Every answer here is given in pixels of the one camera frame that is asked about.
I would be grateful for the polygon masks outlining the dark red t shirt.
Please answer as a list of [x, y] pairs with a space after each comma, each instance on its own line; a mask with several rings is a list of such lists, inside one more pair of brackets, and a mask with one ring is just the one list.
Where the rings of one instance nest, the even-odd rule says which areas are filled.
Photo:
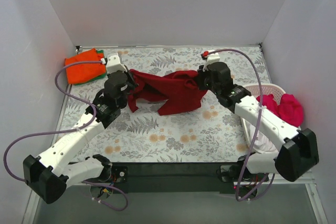
[[207, 92], [199, 90], [194, 80], [197, 76], [195, 70], [176, 71], [162, 77], [134, 69], [131, 73], [138, 84], [128, 96], [128, 106], [132, 112], [138, 109], [138, 99], [164, 101], [164, 105], [158, 109], [161, 116], [194, 111], [201, 107], [201, 100]]

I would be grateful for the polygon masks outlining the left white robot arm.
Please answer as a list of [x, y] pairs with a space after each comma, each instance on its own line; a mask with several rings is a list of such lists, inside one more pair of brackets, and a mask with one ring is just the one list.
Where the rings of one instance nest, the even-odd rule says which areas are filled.
[[23, 161], [25, 183], [45, 203], [58, 200], [65, 190], [88, 179], [106, 182], [112, 175], [112, 163], [100, 154], [75, 164], [71, 160], [94, 137], [102, 133], [127, 106], [128, 95], [136, 88], [130, 71], [116, 71], [108, 75], [104, 88], [88, 107], [73, 132], [37, 157], [27, 156]]

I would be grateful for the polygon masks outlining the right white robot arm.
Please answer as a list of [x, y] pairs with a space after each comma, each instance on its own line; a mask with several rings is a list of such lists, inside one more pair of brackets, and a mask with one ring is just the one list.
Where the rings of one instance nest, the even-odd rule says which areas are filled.
[[254, 153], [238, 161], [238, 176], [251, 180], [256, 174], [279, 174], [289, 182], [296, 181], [319, 162], [317, 138], [310, 129], [294, 127], [267, 108], [244, 87], [233, 83], [230, 69], [223, 62], [201, 65], [197, 70], [199, 89], [215, 94], [219, 103], [246, 120], [276, 147], [275, 153]]

